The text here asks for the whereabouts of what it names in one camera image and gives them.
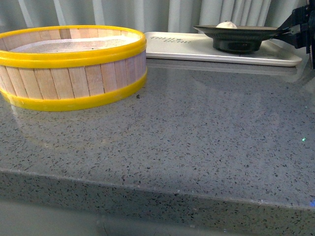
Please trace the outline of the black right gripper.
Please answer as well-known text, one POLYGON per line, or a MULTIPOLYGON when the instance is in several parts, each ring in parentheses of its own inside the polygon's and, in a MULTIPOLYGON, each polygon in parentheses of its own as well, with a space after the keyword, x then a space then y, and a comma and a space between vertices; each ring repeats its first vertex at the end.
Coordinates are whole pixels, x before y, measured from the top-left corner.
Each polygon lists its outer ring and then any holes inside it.
MULTIPOLYGON (((292 14, 277 28, 277 30, 287 30, 294 26, 300 27, 301 47, 306 47, 306 53, 310 56, 312 69, 315 68, 315 5, 307 4, 296 8, 292 14)), ((295 44, 295 35, 292 33, 284 33, 276 35, 273 39, 277 39, 288 44, 295 44)))

